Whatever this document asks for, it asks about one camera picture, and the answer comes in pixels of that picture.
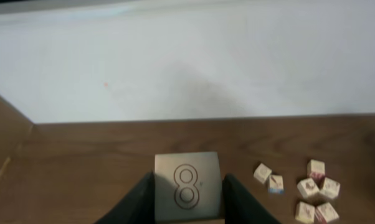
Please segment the wooden block red letter U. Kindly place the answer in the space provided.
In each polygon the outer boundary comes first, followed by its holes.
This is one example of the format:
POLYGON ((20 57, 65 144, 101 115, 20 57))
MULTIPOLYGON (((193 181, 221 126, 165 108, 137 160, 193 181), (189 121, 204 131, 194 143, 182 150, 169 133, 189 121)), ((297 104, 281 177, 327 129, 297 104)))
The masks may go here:
POLYGON ((222 177, 217 152, 157 154, 154 177, 157 222, 220 217, 222 177))

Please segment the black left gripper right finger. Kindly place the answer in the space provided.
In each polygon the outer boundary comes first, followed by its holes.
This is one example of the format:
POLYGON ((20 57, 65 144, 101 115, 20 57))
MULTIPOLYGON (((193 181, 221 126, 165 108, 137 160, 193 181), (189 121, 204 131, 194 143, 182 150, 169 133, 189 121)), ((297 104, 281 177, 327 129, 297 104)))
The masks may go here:
POLYGON ((222 181, 225 224, 280 224, 232 174, 222 181))

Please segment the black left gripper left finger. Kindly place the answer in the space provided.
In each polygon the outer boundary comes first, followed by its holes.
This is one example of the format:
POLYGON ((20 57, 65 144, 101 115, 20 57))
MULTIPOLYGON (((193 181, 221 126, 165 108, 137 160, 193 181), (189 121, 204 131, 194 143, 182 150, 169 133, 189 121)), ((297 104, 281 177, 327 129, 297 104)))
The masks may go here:
POLYGON ((155 177, 143 178, 95 224, 155 224, 155 177))

